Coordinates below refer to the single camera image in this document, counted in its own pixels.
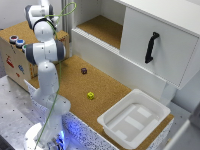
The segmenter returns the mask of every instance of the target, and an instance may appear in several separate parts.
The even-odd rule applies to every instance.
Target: black handle
[[[151,53],[153,50],[153,45],[154,45],[154,40],[157,39],[160,35],[156,32],[153,32],[153,36],[151,37],[150,41],[149,41],[149,45],[148,45],[148,49],[147,49],[147,54],[145,57],[145,63],[148,64],[149,62],[151,62],[153,60],[153,57],[151,57]]]

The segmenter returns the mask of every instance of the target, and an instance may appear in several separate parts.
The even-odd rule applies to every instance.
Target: brown box
[[[28,81],[37,76],[37,66],[33,66],[27,61],[21,49],[9,43],[9,37],[12,35],[17,35],[20,39],[25,40],[25,44],[38,43],[38,41],[33,31],[29,29],[27,22],[0,31],[0,52],[6,74],[25,90],[28,90],[24,79]],[[64,31],[60,31],[57,36],[66,48],[65,58],[69,58],[69,35]]]

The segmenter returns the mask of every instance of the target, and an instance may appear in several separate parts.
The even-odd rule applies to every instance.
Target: green cable
[[[63,15],[62,15],[63,11],[64,11],[69,5],[71,5],[71,4],[74,4],[74,5],[75,5],[75,6],[74,6],[74,9],[73,9],[72,11],[70,11],[69,13],[63,14]],[[69,14],[71,14],[72,12],[74,12],[74,10],[76,9],[76,6],[77,6],[76,3],[74,3],[74,2],[67,4],[67,5],[64,7],[64,9],[62,10],[62,12],[60,13],[60,15],[58,15],[58,17],[59,17],[58,20],[60,19],[61,16],[66,16],[66,15],[69,15]],[[47,22],[47,23],[48,23],[48,24],[51,26],[51,28],[54,30],[54,33],[56,34],[56,39],[58,39],[57,33],[56,33],[55,29],[53,28],[53,26],[52,26],[49,22]],[[48,115],[48,117],[47,117],[47,120],[46,120],[46,122],[45,122],[45,124],[44,124],[44,127],[43,127],[43,129],[42,129],[42,132],[41,132],[41,134],[40,134],[40,136],[39,136],[39,139],[37,140],[37,143],[36,143],[36,146],[35,146],[35,149],[34,149],[34,150],[36,150],[36,148],[37,148],[37,145],[38,145],[38,143],[39,143],[39,141],[40,141],[40,138],[42,137],[42,134],[43,134],[43,132],[44,132],[44,129],[45,129],[46,125],[47,125],[47,122],[48,122],[48,120],[49,120],[49,118],[50,118],[50,116],[51,116],[51,113],[52,113],[52,111],[53,111],[53,108],[54,108],[55,103],[56,103],[56,100],[57,100],[58,92],[59,92],[59,89],[60,89],[60,80],[61,80],[61,61],[59,61],[59,68],[60,68],[60,74],[59,74],[59,88],[58,88],[58,91],[56,92],[56,97],[55,97],[55,99],[54,99],[53,105],[52,105],[52,107],[51,107],[51,110],[50,110],[50,112],[49,112],[49,115]]]

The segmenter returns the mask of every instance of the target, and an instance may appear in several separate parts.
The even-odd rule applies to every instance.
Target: brown work surface
[[[17,35],[19,39],[25,39],[26,44],[37,43],[34,32],[29,28],[28,22],[24,21],[12,27],[0,31],[0,37],[9,43],[9,38],[12,35]],[[57,33],[58,39],[68,36],[64,31]]]
[[[87,68],[88,73],[83,75],[81,68]],[[36,88],[39,87],[37,77],[30,80],[29,83]],[[87,93],[89,92],[94,93],[94,100],[87,98]],[[73,56],[62,62],[59,94],[71,102],[70,111],[120,150],[123,148],[104,133],[102,126],[97,122],[97,118],[129,92],[131,92],[131,89],[96,69],[78,56]],[[137,150],[145,150],[172,119],[173,116],[169,115]]]
[[[78,25],[83,31],[120,49],[123,26],[103,16]]]

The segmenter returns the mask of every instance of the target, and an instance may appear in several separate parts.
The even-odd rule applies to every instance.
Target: white tabletop
[[[200,5],[196,0],[115,1],[200,37]]]

